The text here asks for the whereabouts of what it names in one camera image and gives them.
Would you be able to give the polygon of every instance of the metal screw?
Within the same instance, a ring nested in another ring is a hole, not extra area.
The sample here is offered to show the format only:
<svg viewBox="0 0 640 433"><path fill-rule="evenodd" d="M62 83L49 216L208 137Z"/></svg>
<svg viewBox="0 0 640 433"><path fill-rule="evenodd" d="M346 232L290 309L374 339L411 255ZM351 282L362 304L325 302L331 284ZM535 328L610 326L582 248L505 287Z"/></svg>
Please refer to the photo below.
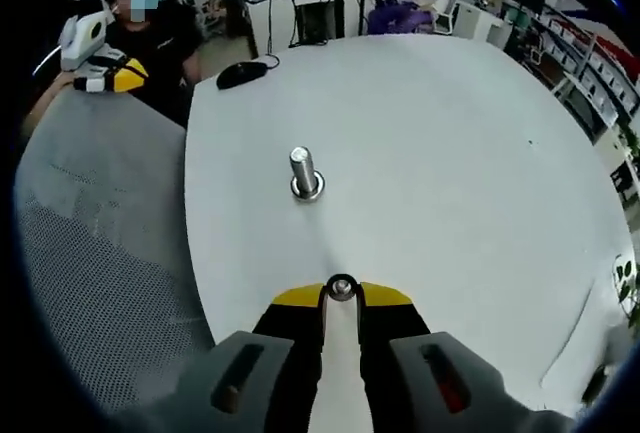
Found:
<svg viewBox="0 0 640 433"><path fill-rule="evenodd" d="M293 170L291 191L300 201L311 202L318 199L324 190L324 178L313 167L311 152L304 146L294 148L289 154Z"/></svg>
<svg viewBox="0 0 640 433"><path fill-rule="evenodd" d="M338 280L333 283L333 291L338 295L348 295L351 291L351 285L347 280Z"/></svg>

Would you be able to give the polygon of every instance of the black shirt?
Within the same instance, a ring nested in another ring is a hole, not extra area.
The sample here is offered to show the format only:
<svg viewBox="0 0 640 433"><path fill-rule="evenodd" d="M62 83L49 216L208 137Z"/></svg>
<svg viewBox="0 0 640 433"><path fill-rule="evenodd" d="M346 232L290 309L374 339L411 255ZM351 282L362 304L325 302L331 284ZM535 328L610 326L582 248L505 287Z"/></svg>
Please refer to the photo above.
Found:
<svg viewBox="0 0 640 433"><path fill-rule="evenodd" d="M180 86L182 62L201 43L193 12L188 7L166 4L152 11L149 26L129 31L118 21L107 28L106 42L137 59L149 78L131 94L176 123L186 126L191 103L190 89Z"/></svg>

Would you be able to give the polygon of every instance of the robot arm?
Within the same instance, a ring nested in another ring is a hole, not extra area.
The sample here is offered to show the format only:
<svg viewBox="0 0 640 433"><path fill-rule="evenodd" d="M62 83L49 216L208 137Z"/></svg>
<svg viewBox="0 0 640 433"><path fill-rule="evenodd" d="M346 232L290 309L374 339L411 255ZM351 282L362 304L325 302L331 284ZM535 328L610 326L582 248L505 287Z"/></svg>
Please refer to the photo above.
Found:
<svg viewBox="0 0 640 433"><path fill-rule="evenodd" d="M60 67L73 71L73 86L98 93L126 92L144 85L148 74L135 58L106 43L107 26L113 21L108 9L78 19L71 17L60 34Z"/></svg>
<svg viewBox="0 0 640 433"><path fill-rule="evenodd" d="M326 302L352 299L374 431L558 433L573 426L511 398L498 370L449 334L430 333L404 294L336 275L279 295L253 333L225 339L185 371L173 395L121 413L115 429L306 432L322 374Z"/></svg>

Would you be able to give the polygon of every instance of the white table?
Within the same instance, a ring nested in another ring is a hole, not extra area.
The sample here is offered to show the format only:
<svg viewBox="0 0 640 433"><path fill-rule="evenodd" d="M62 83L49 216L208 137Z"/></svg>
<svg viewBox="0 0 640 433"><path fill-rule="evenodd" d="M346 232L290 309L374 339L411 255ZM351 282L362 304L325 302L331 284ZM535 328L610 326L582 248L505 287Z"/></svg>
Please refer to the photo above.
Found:
<svg viewBox="0 0 640 433"><path fill-rule="evenodd" d="M346 272L410 295L528 406L574 408L619 313L614 258L633 248L564 107L464 39L358 37L279 56L267 76L226 91L209 79L193 99L187 229L214 337L251 330L283 290ZM311 205L289 190L298 145L326 179Z"/></svg>

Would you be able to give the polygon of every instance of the perforated mesh panel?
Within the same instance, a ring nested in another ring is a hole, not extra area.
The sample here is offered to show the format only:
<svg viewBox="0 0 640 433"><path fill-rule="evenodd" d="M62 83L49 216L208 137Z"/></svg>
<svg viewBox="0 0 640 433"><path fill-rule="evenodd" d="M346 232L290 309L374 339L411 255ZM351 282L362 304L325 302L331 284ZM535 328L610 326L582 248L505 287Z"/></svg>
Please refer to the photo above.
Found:
<svg viewBox="0 0 640 433"><path fill-rule="evenodd" d="M131 100L115 107L135 115L132 105L144 105ZM103 100L90 101L85 121L104 113ZM134 131L144 126L135 142L118 128L118 139L98 139L104 124L80 139L56 127L73 113L57 113L38 127L18 168L22 250L60 351L113 412L173 391L185 363L213 346L186 240L184 132L143 109L142 121L127 121ZM113 127L114 118L98 121Z"/></svg>

